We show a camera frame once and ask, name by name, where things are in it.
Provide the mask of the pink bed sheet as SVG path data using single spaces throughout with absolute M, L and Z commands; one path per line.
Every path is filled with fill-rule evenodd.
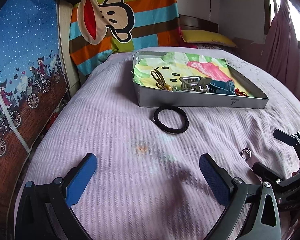
M 73 211 L 93 239 L 203 239 L 223 211 L 199 158 L 208 153 L 232 176 L 257 183 L 259 161 L 283 177 L 299 169 L 294 149 L 273 137 L 300 132 L 300 101 L 280 81 L 223 50 L 182 48 L 224 58 L 268 96 L 264 109 L 186 107 L 190 125 L 172 135 L 138 106 L 133 53 L 97 66 L 39 144 L 26 181 L 63 177 L 87 153 L 97 171 Z

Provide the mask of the beige hair claw clip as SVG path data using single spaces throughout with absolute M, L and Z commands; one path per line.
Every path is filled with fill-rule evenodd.
M 207 93 L 209 84 L 212 82 L 210 77 L 186 76 L 180 77 L 181 91 Z

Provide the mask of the striped monkey cartoon blanket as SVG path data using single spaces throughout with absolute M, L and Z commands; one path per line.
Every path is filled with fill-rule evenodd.
M 80 0 L 72 9 L 70 56 L 84 76 L 113 53 L 180 43 L 177 0 Z

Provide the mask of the blue fabric wardrobe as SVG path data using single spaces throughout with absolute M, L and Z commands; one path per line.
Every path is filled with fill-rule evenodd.
M 7 205 L 34 141 L 66 93 L 56 0 L 0 9 L 0 205 Z

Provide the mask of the yellow pillow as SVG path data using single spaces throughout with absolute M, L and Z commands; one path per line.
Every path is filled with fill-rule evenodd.
M 225 47 L 238 48 L 230 38 L 210 31 L 204 30 L 182 30 L 181 36 L 187 43 L 216 44 Z

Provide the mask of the dark wooden headboard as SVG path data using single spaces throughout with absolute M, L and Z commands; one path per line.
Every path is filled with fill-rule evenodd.
M 179 21 L 181 30 L 204 30 L 213 33 L 219 32 L 219 26 L 217 23 L 201 18 L 179 15 Z

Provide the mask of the light blue wrist watch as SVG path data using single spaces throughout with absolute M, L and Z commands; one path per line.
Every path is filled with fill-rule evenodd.
M 208 88 L 209 88 L 209 93 L 225 94 L 225 95 L 235 94 L 235 84 L 232 80 L 226 82 L 212 80 L 208 84 Z

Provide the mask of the grey metal tray box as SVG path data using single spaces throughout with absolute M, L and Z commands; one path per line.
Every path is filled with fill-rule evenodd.
M 138 60 L 150 56 L 160 57 L 168 53 L 158 51 L 138 51 L 133 57 L 133 66 Z M 143 87 L 134 83 L 138 104 L 141 107 L 159 107 L 161 105 L 174 105 L 185 107 L 237 107 L 237 108 L 259 108 L 263 109 L 269 98 L 252 81 L 230 66 L 230 73 L 234 74 L 252 96 L 186 92 L 165 85 L 163 89 Z

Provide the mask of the colourful cartoon paper liner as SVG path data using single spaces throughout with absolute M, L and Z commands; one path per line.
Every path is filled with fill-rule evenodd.
M 226 59 L 192 53 L 168 52 L 160 57 L 140 59 L 134 65 L 133 82 L 143 87 L 163 89 L 165 85 L 181 89 L 180 77 L 201 76 L 235 84 L 237 95 L 252 96 L 234 74 Z

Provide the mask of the pink window curtain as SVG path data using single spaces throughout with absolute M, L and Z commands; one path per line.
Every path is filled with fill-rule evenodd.
M 281 0 L 263 47 L 259 67 L 283 83 L 300 100 L 300 54 L 290 25 L 286 0 Z

